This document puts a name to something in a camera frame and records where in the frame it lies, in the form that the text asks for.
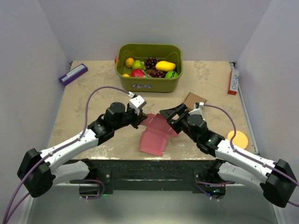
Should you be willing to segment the pink paper box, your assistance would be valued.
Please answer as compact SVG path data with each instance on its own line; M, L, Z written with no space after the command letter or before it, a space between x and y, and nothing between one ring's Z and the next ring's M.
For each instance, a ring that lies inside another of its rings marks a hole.
M168 139L178 135L159 113L148 114L141 125L146 129L140 137L140 151L151 155L163 156Z

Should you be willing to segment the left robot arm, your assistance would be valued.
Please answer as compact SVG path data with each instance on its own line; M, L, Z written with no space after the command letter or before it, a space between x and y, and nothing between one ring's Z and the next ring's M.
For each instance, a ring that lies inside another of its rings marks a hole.
M20 164L17 175L33 197L45 194L54 184L82 179L86 183L96 180L97 172L84 162L74 166L65 165L76 155L105 143L114 137L115 131L131 125L137 129L147 118L143 113L146 101L140 97L129 100L127 105L113 102L106 112L89 124L78 135L52 148L38 152L28 150Z

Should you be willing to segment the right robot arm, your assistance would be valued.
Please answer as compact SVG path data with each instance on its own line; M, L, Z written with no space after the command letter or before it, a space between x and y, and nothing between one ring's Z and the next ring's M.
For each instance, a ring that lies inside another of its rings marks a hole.
M176 133L184 132L200 151L218 159L217 166L208 171L209 180L257 187L273 205L284 208L291 204L290 198L299 183L289 163L252 154L211 131L202 116L205 106L205 103L196 103L195 108L188 111L185 104L180 104L161 110L160 114Z

